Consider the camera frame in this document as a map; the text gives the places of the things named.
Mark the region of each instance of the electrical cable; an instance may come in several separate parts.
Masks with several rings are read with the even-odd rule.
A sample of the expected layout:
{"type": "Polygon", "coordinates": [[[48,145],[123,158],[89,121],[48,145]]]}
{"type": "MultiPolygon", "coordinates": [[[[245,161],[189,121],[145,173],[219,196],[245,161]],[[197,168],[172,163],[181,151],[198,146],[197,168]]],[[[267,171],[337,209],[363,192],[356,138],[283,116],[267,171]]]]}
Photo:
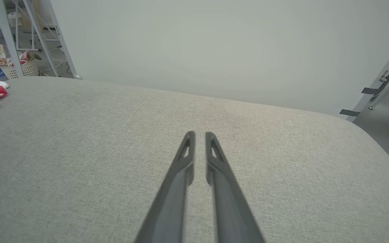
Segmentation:
{"type": "Polygon", "coordinates": [[[65,72],[68,73],[68,74],[73,74],[72,72],[68,71],[70,69],[70,65],[68,64],[68,62],[66,62],[65,64],[68,66],[68,68],[67,68],[67,70],[65,72]]]}
{"type": "MultiPolygon", "coordinates": [[[[52,51],[49,51],[49,53],[51,53],[51,52],[53,52],[53,51],[55,51],[55,50],[59,50],[59,48],[57,47],[57,48],[53,49],[52,51]]],[[[60,63],[59,63],[58,65],[56,65],[55,68],[61,66],[62,63],[64,62],[63,60],[55,59],[55,58],[53,58],[53,57],[52,57],[52,59],[55,60],[55,61],[60,61],[60,63]]],[[[52,70],[52,68],[41,70],[41,71],[40,71],[40,76],[42,76],[42,74],[44,74],[44,75],[46,75],[46,76],[49,77],[49,75],[47,75],[47,74],[45,74],[45,73],[43,72],[43,71],[49,71],[49,70],[52,70]]]]}

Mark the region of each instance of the white plastic basket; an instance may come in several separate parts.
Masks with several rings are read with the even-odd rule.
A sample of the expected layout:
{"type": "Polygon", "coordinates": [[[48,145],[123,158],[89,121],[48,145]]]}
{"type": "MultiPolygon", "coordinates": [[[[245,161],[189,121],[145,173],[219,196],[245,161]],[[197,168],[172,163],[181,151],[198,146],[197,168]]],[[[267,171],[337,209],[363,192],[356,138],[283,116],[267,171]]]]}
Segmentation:
{"type": "MultiPolygon", "coordinates": [[[[35,62],[35,58],[33,58],[22,64],[24,76],[38,76],[38,67],[35,62]]],[[[0,68],[9,79],[17,78],[17,72],[14,66],[0,66],[0,68]]]]}

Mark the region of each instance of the metal rack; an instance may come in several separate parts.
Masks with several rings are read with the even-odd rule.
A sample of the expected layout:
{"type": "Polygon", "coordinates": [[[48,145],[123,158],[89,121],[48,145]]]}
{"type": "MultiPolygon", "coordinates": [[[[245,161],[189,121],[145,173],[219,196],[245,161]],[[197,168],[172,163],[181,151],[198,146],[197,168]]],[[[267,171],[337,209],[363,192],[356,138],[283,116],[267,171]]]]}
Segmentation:
{"type": "MultiPolygon", "coordinates": [[[[65,45],[65,42],[63,40],[62,34],[58,31],[57,19],[56,19],[55,13],[53,12],[53,9],[49,9],[49,12],[51,14],[52,21],[54,22],[54,26],[55,26],[57,34],[55,35],[52,32],[52,34],[55,36],[55,39],[48,39],[43,35],[43,33],[40,29],[37,17],[39,17],[41,20],[42,20],[42,18],[35,12],[31,0],[23,0],[23,3],[25,4],[25,8],[26,8],[28,15],[25,13],[25,11],[23,11],[23,9],[20,8],[18,0],[11,0],[11,1],[15,4],[16,15],[19,13],[18,11],[20,10],[31,21],[31,37],[32,37],[31,45],[32,45],[32,49],[30,49],[30,50],[39,51],[39,49],[35,49],[35,46],[34,46],[34,39],[35,39],[34,37],[35,37],[35,34],[37,34],[37,37],[38,37],[38,39],[43,47],[43,51],[46,54],[47,59],[49,60],[49,63],[52,67],[52,70],[54,71],[55,76],[60,77],[58,71],[56,70],[55,64],[52,60],[48,45],[46,44],[46,41],[59,41],[61,43],[61,46],[63,48],[63,52],[67,58],[67,61],[71,67],[71,71],[73,72],[73,77],[76,79],[82,79],[79,75],[77,75],[76,70],[75,70],[74,65],[73,65],[73,62],[71,60],[71,57],[68,53],[67,46],[65,45]]],[[[4,36],[4,40],[6,42],[8,51],[10,53],[10,56],[12,57],[12,61],[14,63],[16,72],[17,72],[19,77],[23,77],[23,72],[22,72],[22,67],[20,65],[20,60],[17,57],[18,56],[17,51],[18,50],[24,51],[26,49],[19,48],[19,44],[17,42],[17,35],[19,33],[18,19],[17,18],[16,18],[16,43],[13,40],[13,35],[12,35],[10,25],[8,22],[7,9],[6,9],[4,0],[0,0],[0,27],[1,27],[1,32],[4,36]]]]}

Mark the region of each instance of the gray fabric surface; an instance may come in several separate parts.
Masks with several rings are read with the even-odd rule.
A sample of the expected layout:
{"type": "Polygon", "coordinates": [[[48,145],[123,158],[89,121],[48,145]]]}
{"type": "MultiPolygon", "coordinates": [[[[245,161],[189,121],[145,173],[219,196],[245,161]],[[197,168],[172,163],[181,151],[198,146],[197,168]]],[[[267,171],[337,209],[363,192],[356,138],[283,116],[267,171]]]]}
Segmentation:
{"type": "Polygon", "coordinates": [[[0,242],[132,242],[185,132],[187,242],[213,242],[213,131],[269,242],[389,242],[389,156],[338,117],[50,77],[0,101],[0,242]]]}

